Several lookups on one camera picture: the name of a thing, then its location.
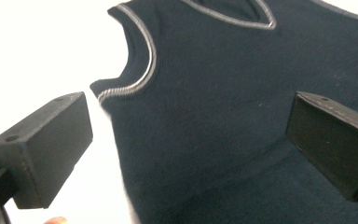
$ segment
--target contrast stitching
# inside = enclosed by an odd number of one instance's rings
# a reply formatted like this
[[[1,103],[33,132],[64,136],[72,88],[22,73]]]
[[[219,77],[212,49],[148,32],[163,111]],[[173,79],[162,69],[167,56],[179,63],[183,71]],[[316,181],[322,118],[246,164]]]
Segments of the contrast stitching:
[[[147,64],[146,70],[144,74],[139,78],[136,82],[130,84],[126,87],[119,87],[119,88],[112,88],[105,90],[101,92],[98,95],[98,100],[100,103],[102,103],[105,99],[112,97],[112,96],[123,96],[123,95],[129,95],[132,93],[135,93],[139,91],[141,88],[143,88],[146,83],[150,80],[150,78],[153,76],[153,73],[156,69],[156,46],[153,42],[153,38],[151,34],[148,32],[145,24],[143,21],[127,6],[124,5],[118,5],[117,8],[124,12],[138,27],[138,29],[141,31],[146,45],[147,49],[149,51],[149,62]]]
[[[252,28],[257,28],[257,29],[273,30],[277,24],[274,16],[272,15],[271,10],[269,9],[269,6],[267,6],[267,4],[263,0],[255,0],[255,1],[263,9],[264,13],[267,16],[269,23],[254,22],[254,21],[242,21],[239,19],[229,17],[227,15],[224,15],[220,12],[214,11],[210,8],[204,7],[200,4],[193,2],[193,0],[182,0],[182,1],[186,4],[188,4],[189,6],[195,8],[196,10],[200,11],[201,13],[212,16],[220,21],[228,22],[228,23],[242,26],[242,27],[252,27]]]
[[[339,13],[339,14],[342,14],[344,16],[348,16],[348,17],[351,17],[351,18],[354,18],[354,19],[358,20],[358,14],[355,14],[353,12],[349,12],[349,11],[347,11],[345,9],[340,8],[340,7],[335,7],[335,6],[330,5],[330,4],[328,4],[328,3],[324,2],[324,1],[321,1],[321,0],[311,0],[311,1],[313,3],[321,6],[321,7],[326,7],[327,9],[330,9],[330,10],[336,12],[336,13]]]

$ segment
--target black block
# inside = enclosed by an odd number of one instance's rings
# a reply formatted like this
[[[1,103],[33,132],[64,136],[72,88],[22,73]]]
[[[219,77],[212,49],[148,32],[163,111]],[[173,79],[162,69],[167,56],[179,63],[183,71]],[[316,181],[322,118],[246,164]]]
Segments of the black block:
[[[19,208],[47,208],[92,141],[83,92],[56,98],[0,134],[0,167],[19,187]]]
[[[298,92],[286,134],[347,199],[358,201],[358,112]]]

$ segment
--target screw hole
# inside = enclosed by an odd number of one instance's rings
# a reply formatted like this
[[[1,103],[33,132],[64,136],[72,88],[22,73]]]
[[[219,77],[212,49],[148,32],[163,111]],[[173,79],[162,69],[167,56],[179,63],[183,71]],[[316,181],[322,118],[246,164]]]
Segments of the screw hole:
[[[11,142],[11,141],[17,140],[18,138],[19,138],[18,135],[11,135],[11,136],[7,137],[7,138],[5,139],[5,141],[6,141],[6,142]]]

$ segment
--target dark navy fabric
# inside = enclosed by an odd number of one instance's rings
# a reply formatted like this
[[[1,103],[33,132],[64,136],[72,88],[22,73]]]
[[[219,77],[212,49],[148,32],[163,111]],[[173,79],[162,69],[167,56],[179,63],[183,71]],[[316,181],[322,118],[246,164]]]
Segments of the dark navy fabric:
[[[208,1],[194,1],[199,4]],[[257,1],[207,7],[266,22]],[[241,27],[179,0],[126,3],[157,50],[151,79],[102,101],[124,184],[142,223],[358,223],[342,195],[285,138],[296,91],[358,111],[358,19],[310,0],[268,0],[273,30]],[[138,80],[145,39],[117,7],[129,64],[91,85],[99,95]]]

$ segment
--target white background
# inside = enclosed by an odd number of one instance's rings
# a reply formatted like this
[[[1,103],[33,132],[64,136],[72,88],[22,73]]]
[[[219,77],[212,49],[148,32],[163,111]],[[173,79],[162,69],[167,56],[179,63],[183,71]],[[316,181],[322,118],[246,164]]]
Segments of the white background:
[[[13,224],[67,217],[131,223],[110,121],[89,84],[117,77],[127,61],[122,28],[106,10],[121,1],[0,0],[0,133],[53,98],[87,94],[94,140],[49,209],[6,208]],[[329,0],[358,13],[358,0]]]

